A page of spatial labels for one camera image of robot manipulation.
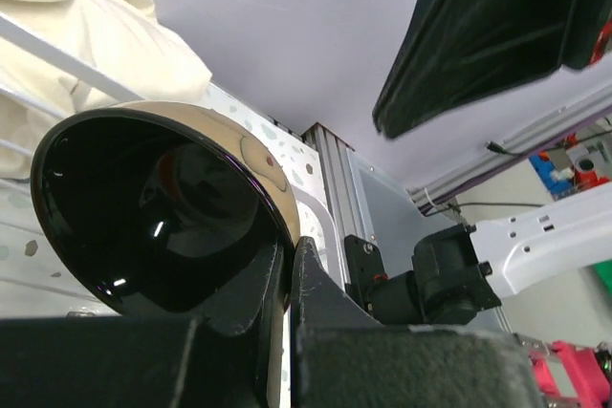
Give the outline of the white wire dish rack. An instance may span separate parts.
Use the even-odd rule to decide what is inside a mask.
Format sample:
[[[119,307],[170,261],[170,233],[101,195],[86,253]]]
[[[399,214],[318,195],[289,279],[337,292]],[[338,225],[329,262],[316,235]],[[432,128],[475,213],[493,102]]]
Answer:
[[[200,103],[211,72],[176,33],[148,20],[90,24],[47,33],[24,50],[1,42],[1,108],[27,98],[2,140],[1,315],[4,318],[113,314],[65,268],[43,235],[29,194],[31,157],[42,137],[75,113],[141,99]]]

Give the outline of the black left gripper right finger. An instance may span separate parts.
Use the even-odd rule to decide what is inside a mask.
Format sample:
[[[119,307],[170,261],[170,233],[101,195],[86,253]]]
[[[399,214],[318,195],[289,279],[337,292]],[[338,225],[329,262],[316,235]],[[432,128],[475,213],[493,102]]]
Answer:
[[[290,308],[294,407],[541,407],[525,349],[506,333],[384,326],[295,249]]]

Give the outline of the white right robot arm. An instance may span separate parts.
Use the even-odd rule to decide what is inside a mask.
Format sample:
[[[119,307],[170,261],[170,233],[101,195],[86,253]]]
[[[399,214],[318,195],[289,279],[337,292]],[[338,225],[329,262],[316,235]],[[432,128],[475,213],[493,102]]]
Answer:
[[[609,51],[611,0],[417,0],[373,109],[393,140],[490,98],[480,120],[479,174],[523,159],[600,117],[609,90],[560,111],[563,96],[525,99],[521,87],[562,68],[593,68]],[[423,238],[409,271],[388,277],[348,263],[353,299],[384,325],[466,324],[480,311],[567,270],[611,256],[611,185],[505,219]]]

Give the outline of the black glazed tan bowl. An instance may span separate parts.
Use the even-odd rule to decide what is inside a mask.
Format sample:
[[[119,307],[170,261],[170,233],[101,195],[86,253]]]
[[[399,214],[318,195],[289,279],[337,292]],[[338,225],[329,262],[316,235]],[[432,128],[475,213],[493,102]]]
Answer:
[[[78,282],[121,314],[186,313],[277,250],[300,220],[281,165],[218,112],[136,101],[70,116],[38,144],[37,221]]]

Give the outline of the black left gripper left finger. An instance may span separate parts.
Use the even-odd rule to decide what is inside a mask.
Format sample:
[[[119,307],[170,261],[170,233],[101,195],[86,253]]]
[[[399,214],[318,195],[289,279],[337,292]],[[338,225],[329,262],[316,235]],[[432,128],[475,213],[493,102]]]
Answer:
[[[116,310],[5,320],[5,407],[275,407],[287,263],[276,240],[193,257],[55,244]]]

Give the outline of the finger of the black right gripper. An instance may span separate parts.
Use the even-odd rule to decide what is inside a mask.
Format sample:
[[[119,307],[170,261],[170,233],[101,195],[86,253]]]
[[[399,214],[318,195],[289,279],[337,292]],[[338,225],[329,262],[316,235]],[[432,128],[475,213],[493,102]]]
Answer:
[[[611,0],[417,0],[374,124],[395,139],[561,67],[582,70],[610,36]]]

